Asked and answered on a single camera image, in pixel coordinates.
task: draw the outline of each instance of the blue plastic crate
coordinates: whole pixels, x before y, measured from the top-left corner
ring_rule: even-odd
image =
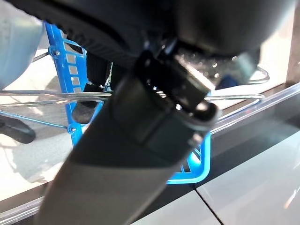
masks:
[[[56,67],[60,88],[62,92],[72,93],[83,91],[86,84],[86,51],[82,49],[82,54],[72,51],[67,45],[79,45],[66,39],[65,35],[54,25],[45,23],[49,38],[49,53],[53,57]],[[66,105],[67,120],[69,123],[69,133],[72,143],[75,145],[82,136],[82,125],[72,119],[72,110],[75,103]],[[98,105],[95,115],[101,109]],[[210,134],[208,134],[199,148],[195,149],[180,171],[175,173],[167,184],[197,183],[202,181],[210,170]]]

